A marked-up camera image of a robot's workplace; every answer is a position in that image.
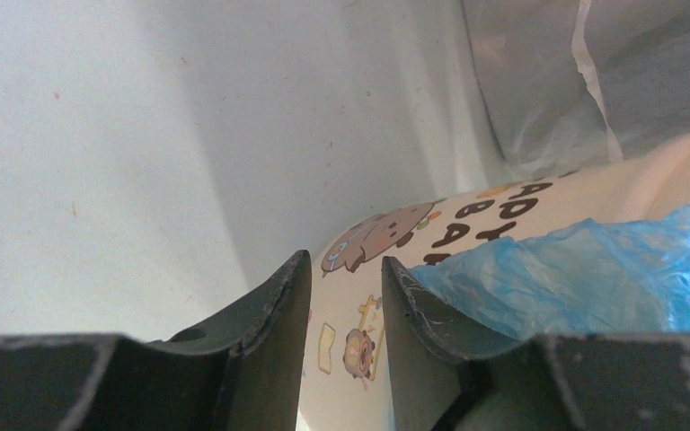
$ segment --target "paper cup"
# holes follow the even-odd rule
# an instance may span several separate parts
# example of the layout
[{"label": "paper cup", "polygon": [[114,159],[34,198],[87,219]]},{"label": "paper cup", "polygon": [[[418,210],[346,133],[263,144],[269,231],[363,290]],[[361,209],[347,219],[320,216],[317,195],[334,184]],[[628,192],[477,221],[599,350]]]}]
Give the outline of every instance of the paper cup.
[{"label": "paper cup", "polygon": [[640,158],[374,215],[314,262],[300,410],[313,431],[384,429],[389,412],[381,260],[434,265],[501,236],[592,217],[659,219],[690,203],[690,135]]}]

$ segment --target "white plastic bag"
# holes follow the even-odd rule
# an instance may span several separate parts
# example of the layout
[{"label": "white plastic bag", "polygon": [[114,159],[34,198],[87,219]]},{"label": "white plastic bag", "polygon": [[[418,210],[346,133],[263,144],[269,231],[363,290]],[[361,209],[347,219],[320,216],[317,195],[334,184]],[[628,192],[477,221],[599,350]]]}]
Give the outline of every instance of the white plastic bag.
[{"label": "white plastic bag", "polygon": [[690,132],[690,0],[464,1],[507,161],[527,177]]}]

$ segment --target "cartoon print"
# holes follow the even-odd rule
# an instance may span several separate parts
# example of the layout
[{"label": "cartoon print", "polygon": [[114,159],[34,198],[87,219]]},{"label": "cartoon print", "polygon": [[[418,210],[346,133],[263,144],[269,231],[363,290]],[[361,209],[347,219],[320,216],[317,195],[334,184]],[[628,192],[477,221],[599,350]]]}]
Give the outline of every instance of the cartoon print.
[{"label": "cartoon print", "polygon": [[329,323],[322,325],[322,333],[319,336],[319,369],[327,374],[332,373],[332,345],[337,332]]},{"label": "cartoon print", "polygon": [[374,349],[376,344],[371,340],[365,330],[351,330],[345,338],[345,354],[342,362],[345,370],[353,374],[353,378],[371,377],[372,363],[374,362]]},{"label": "cartoon print", "polygon": [[350,272],[356,272],[362,263],[369,262],[389,248],[406,245],[413,237],[413,229],[417,225],[422,229],[440,215],[440,211],[429,215],[438,202],[440,201],[374,215],[351,227],[326,253],[321,265],[323,274],[326,276],[343,266]]},{"label": "cartoon print", "polygon": [[520,184],[522,184],[522,181],[511,182],[509,184],[502,184],[500,186],[485,190],[484,192],[477,195],[477,198],[478,199],[490,198],[490,197],[499,195],[499,194],[501,194],[501,193],[513,188],[513,187],[516,187]]},{"label": "cartoon print", "polygon": [[345,353],[342,355],[345,371],[354,379],[360,378],[364,390],[367,390],[367,380],[376,378],[379,352],[385,339],[385,320],[380,308],[382,298],[375,300],[370,295],[366,303],[358,306],[361,322],[345,338]]}]

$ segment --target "black printed letter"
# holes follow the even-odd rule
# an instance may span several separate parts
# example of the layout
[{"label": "black printed letter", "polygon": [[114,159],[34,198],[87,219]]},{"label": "black printed letter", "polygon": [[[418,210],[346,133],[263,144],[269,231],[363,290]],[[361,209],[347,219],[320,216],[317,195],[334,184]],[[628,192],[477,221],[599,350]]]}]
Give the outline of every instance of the black printed letter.
[{"label": "black printed letter", "polygon": [[504,224],[502,227],[492,230],[492,231],[482,231],[475,236],[478,240],[488,240],[488,241],[493,241],[493,240],[498,240],[501,237],[502,233],[505,233],[512,227],[516,226],[517,222],[509,222],[507,224]]},{"label": "black printed letter", "polygon": [[483,202],[475,202],[473,204],[469,204],[456,212],[456,218],[464,218],[470,214],[476,214],[481,211],[484,211],[490,208],[494,202],[496,201],[491,199],[484,200]]},{"label": "black printed letter", "polygon": [[451,255],[448,253],[430,253],[427,256],[424,257],[424,263],[428,265],[432,265],[433,267],[437,265],[438,263],[442,262],[443,260],[450,258]]},{"label": "black printed letter", "polygon": [[513,202],[504,202],[503,204],[499,205],[499,208],[501,208],[501,213],[499,214],[499,217],[506,220],[509,218],[521,216],[524,213],[533,209],[533,207],[535,207],[535,204],[537,203],[538,198],[528,198],[515,200]]},{"label": "black printed letter", "polygon": [[536,193],[537,191],[541,190],[546,190],[550,188],[553,184],[551,182],[540,182],[538,184],[527,184],[526,186],[522,186],[522,191],[519,192],[519,194],[514,195],[510,197],[509,199],[516,199],[516,198],[522,198],[527,195],[532,195],[533,193]]},{"label": "black printed letter", "polygon": [[454,242],[458,240],[459,238],[462,238],[464,235],[469,233],[469,226],[466,224],[461,224],[461,223],[452,223],[449,224],[448,227],[446,227],[446,236],[443,237],[442,240],[438,242],[434,242],[432,244],[432,248],[436,249],[437,247],[443,247],[444,245],[448,245],[451,242]]}]

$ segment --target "blue plastic bag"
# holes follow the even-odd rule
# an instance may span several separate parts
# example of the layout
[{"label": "blue plastic bag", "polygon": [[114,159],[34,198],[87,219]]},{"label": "blue plastic bag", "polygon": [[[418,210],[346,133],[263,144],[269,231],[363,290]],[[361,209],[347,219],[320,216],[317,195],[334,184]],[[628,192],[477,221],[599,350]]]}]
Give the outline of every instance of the blue plastic bag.
[{"label": "blue plastic bag", "polygon": [[587,219],[540,238],[500,238],[411,272],[446,303],[515,339],[690,332],[690,205],[659,222]]}]

